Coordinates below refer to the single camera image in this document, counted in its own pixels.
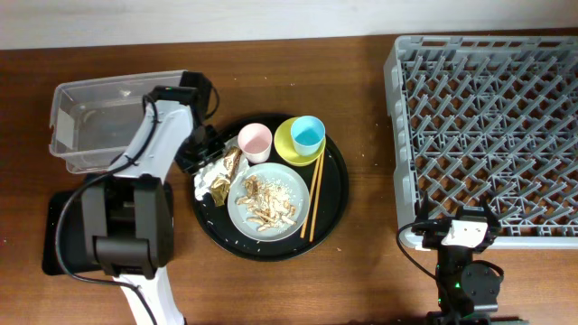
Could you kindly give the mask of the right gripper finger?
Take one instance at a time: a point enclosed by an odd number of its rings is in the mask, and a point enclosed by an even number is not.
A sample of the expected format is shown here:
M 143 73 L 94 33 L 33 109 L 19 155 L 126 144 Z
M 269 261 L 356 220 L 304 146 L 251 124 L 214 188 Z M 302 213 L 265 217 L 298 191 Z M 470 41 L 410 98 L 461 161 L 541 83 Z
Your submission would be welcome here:
M 488 222 L 496 222 L 497 216 L 493 213 L 491 207 L 489 206 L 490 196 L 484 196 L 480 199 L 480 205 L 482 207 L 483 216 Z
M 417 204 L 415 223 L 424 223 L 429 220 L 429 195 L 425 191 L 423 200 Z

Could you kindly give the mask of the gold foil wrapper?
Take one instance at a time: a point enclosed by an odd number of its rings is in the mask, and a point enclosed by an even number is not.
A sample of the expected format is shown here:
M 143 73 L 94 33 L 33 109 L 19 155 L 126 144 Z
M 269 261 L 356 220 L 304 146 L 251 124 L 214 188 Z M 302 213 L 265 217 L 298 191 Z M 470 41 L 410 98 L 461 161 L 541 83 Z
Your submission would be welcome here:
M 210 185 L 210 194 L 216 207 L 225 204 L 231 182 L 233 181 L 238 169 L 241 155 L 242 151 L 238 147 L 232 146 L 223 157 L 221 165 L 224 168 L 224 171 L 219 172 L 213 183 Z

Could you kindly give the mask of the pink plastic cup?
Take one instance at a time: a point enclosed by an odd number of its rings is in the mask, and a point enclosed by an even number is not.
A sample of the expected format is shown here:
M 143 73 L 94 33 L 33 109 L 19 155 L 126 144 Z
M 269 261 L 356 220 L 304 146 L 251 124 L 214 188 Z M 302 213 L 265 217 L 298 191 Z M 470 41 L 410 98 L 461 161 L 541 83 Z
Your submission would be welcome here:
M 259 123 L 245 125 L 238 134 L 238 146 L 251 163 L 264 163 L 270 155 L 273 135 Z

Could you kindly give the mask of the yellow small bowl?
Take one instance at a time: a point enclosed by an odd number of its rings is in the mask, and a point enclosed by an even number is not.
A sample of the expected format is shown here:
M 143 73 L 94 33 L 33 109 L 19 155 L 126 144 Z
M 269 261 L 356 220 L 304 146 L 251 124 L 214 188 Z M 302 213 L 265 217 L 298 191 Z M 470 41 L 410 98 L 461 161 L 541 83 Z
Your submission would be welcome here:
M 304 167 L 314 163 L 322 155 L 326 139 L 322 140 L 319 149 L 314 154 L 309 156 L 299 155 L 294 149 L 291 137 L 291 126 L 295 120 L 296 117 L 289 118 L 277 127 L 274 135 L 274 145 L 276 152 L 286 163 L 292 166 Z

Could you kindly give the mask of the grey plate with food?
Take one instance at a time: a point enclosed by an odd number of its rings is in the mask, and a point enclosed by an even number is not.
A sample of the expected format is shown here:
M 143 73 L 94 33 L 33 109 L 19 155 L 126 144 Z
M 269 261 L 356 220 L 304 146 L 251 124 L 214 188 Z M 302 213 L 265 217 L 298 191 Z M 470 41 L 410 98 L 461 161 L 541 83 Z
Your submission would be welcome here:
M 248 168 L 232 183 L 227 209 L 245 237 L 277 242 L 299 231 L 310 207 L 309 189 L 293 169 L 274 162 Z

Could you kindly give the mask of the blue plastic cup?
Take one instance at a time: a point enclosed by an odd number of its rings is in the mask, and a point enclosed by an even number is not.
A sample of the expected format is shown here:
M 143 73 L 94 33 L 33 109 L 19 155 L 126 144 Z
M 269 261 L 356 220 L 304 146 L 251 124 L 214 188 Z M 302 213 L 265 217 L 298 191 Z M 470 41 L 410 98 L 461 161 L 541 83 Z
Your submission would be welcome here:
M 325 137 L 324 123 L 316 116 L 300 116 L 292 124 L 290 135 L 300 156 L 316 153 Z

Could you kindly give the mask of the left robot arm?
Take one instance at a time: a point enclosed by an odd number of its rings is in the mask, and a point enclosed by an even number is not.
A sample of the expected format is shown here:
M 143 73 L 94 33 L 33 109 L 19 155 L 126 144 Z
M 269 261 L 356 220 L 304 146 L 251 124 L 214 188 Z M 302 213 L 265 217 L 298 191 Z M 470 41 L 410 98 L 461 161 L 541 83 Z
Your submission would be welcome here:
M 64 203 L 54 237 L 57 263 L 83 282 L 120 288 L 139 324 L 183 324 L 166 266 L 174 250 L 171 204 L 164 190 L 173 163 L 195 174 L 224 153 L 211 100 L 219 93 L 201 72 L 184 71 L 178 86 L 158 85 L 141 99 L 144 113 L 128 147 L 106 172 L 84 181 Z M 80 204 L 88 260 L 107 275 L 76 274 L 63 256 L 61 232 L 74 202 Z

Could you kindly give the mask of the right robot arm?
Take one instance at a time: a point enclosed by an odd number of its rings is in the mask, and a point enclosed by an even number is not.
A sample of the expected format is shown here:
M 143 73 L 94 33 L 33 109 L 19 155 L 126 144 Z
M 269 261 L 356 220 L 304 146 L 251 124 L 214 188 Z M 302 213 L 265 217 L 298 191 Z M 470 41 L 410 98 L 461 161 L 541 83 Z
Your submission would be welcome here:
M 439 311 L 430 311 L 425 324 L 526 324 L 519 317 L 493 318 L 498 311 L 500 286 L 504 270 L 473 256 L 492 246 L 501 225 L 486 197 L 478 207 L 462 206 L 452 217 L 429 218 L 429 195 L 416 204 L 415 220 L 396 232 L 396 244 L 402 254 L 432 278 L 438 292 Z M 401 235 L 409 230 L 423 237 L 422 247 L 437 252 L 433 272 L 428 271 L 408 254 Z

